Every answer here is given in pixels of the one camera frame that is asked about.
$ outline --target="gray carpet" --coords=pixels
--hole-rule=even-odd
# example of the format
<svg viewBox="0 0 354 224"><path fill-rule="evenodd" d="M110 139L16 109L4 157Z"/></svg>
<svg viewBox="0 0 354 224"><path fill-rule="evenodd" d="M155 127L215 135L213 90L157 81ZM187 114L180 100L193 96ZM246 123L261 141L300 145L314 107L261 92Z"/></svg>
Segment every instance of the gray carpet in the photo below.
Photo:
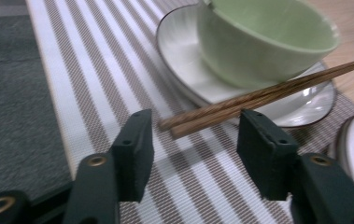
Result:
<svg viewBox="0 0 354 224"><path fill-rule="evenodd" d="M28 16L0 18L0 191L34 199L70 181Z"/></svg>

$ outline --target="bowl rim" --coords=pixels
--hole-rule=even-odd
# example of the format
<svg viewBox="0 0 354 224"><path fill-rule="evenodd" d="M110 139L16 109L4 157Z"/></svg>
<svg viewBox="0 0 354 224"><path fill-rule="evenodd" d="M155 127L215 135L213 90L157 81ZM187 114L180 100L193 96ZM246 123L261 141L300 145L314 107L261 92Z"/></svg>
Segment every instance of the bowl rim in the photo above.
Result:
<svg viewBox="0 0 354 224"><path fill-rule="evenodd" d="M294 0L293 2L296 2L296 4L301 4L304 7L306 7L308 10L311 10L312 12L317 14L320 18L322 18L322 20L325 21L329 25L329 27L333 33L333 39L334 39L333 44L329 48L326 48L326 49L306 49L306 48L300 48L300 47L296 47L293 45L285 44L280 41L276 41L272 38L269 38L265 35L261 35L258 32L248 29L247 27L245 27L235 21L232 21L232 19L230 19L230 17L228 17L227 15L222 13L221 11L217 10L213 6L212 0L201 0L201 2L204 3L206 5L206 7L209 7L210 10L212 10L216 15L218 15L220 19L222 19L225 22L227 22L228 24L232 25L237 30L244 32L248 35L251 35L255 38L258 38L262 42L273 45L278 48L288 49L288 50L300 52L300 53L319 53L320 54L320 53L329 53L329 52L333 51L334 49L336 49L340 44L340 32L339 32L337 25L333 21L331 21L327 16L325 16L323 13L321 13L319 10L317 10L314 6L307 3L305 0Z"/></svg>

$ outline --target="wooden chopstick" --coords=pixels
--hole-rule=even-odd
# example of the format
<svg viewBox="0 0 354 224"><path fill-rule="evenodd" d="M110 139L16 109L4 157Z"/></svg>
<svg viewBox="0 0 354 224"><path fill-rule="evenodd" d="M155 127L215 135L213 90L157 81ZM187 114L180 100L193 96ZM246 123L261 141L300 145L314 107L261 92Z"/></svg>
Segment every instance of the wooden chopstick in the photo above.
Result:
<svg viewBox="0 0 354 224"><path fill-rule="evenodd" d="M171 128L174 138L198 132L204 128L238 117L243 108L254 109L272 103L295 92L302 91L321 82L331 80L354 70L354 62L345 63L315 74L280 83L260 91L235 97L215 105L202 107L159 123L161 129Z"/></svg>
<svg viewBox="0 0 354 224"><path fill-rule="evenodd" d="M292 86L298 85L299 83L310 82L310 80L312 80L312 79L315 79L317 77L322 77L326 74L344 69L346 67L350 67L352 65L354 65L354 62L341 64L336 67L326 69L326 70L314 73L309 76L295 78L295 79L290 80L288 82L279 83L275 86L271 86L271 87L268 87L268 88L265 88L262 90L254 91L254 92L246 94L246 95L237 96L237 97L234 97L232 99L229 99L229 100L217 103L217 104L204 106L199 109L192 110L190 112L186 112L186 113L183 113L180 115L176 115L170 119L161 120L159 122L159 128L162 131L169 130L170 128L178 126L179 124L182 124L182 123L194 120L194 119L199 119L203 116L218 112L224 108L232 107L235 105L241 105L244 102L248 102L252 99L256 99L258 97L264 96L266 94L271 94L276 91L282 91L284 89L288 89Z"/></svg>

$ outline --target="brown chopstick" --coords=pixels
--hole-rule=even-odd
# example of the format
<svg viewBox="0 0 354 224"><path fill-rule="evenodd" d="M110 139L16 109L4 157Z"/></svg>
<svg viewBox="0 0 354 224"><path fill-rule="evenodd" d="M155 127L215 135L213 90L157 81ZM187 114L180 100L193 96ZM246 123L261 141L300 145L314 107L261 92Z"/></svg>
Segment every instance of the brown chopstick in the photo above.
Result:
<svg viewBox="0 0 354 224"><path fill-rule="evenodd" d="M204 128L221 123L227 119L238 117L243 108L254 109L272 103L295 92L331 80L354 70L354 62L345 63L315 74L293 79L288 82L254 91L215 105L202 107L170 119L162 120L159 126L162 130L170 129L174 138L198 132Z"/></svg>

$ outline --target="striped cloth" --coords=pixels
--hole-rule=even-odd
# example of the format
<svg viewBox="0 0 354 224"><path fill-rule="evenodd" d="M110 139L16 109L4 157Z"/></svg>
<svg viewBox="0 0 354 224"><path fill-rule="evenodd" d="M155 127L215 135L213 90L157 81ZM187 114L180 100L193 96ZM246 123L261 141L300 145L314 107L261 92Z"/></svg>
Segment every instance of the striped cloth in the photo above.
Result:
<svg viewBox="0 0 354 224"><path fill-rule="evenodd" d="M134 112L153 120L195 108L168 82L156 29L190 0L27 0L72 176L105 152ZM288 130L302 152L321 152L354 105L338 94L321 122ZM268 202L235 153L224 123L172 140L154 125L155 163L141 203L122 203L122 223L291 223L289 202Z"/></svg>

